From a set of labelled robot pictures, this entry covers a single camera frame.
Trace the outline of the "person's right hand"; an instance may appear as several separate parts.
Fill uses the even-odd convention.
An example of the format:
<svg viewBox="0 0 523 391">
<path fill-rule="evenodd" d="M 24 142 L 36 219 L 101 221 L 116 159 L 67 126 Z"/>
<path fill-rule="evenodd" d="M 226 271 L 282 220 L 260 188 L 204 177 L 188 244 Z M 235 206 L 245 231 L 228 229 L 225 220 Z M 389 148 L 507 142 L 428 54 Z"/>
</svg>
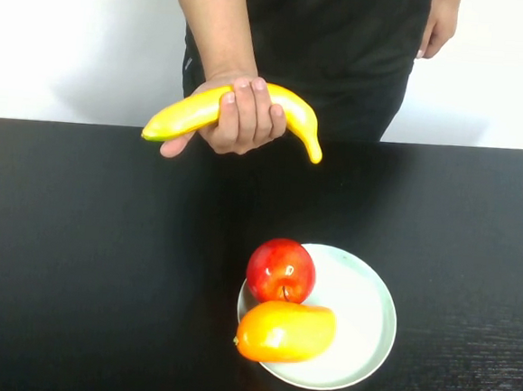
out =
<svg viewBox="0 0 523 391">
<path fill-rule="evenodd" d="M 192 93 L 225 86 L 231 91 L 220 99 L 218 122 L 197 131 L 215 153 L 243 155 L 285 133 L 284 110 L 272 102 L 266 82 L 254 73 L 218 72 Z"/>
</svg>

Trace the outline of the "person's left hand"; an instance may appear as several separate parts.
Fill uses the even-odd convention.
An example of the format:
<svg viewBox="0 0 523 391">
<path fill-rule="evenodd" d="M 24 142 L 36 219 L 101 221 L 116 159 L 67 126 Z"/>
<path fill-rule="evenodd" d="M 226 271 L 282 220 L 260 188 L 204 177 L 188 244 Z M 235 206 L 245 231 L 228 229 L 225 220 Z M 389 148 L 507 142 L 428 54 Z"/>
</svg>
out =
<svg viewBox="0 0 523 391">
<path fill-rule="evenodd" d="M 461 0 L 432 0 L 418 59 L 432 59 L 454 37 Z"/>
</svg>

